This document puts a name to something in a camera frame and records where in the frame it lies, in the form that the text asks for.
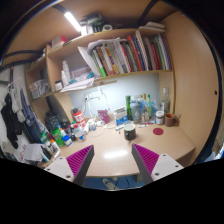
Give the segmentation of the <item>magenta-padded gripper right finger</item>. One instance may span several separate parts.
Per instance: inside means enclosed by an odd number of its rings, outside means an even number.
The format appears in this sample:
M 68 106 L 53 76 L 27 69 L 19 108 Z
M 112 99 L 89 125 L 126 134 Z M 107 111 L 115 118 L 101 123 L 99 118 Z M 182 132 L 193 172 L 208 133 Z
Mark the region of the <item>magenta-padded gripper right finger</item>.
M 157 154 L 137 144 L 132 144 L 132 155 L 145 185 L 183 169 L 168 154 Z

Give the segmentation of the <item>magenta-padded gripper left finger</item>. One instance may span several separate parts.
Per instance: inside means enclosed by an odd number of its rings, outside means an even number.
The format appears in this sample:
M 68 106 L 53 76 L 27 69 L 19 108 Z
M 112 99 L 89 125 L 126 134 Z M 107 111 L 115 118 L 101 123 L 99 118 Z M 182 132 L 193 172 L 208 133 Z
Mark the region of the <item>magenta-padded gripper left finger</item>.
M 82 186 L 93 157 L 94 146 L 90 145 L 67 158 L 57 158 L 45 168 L 45 171 Z

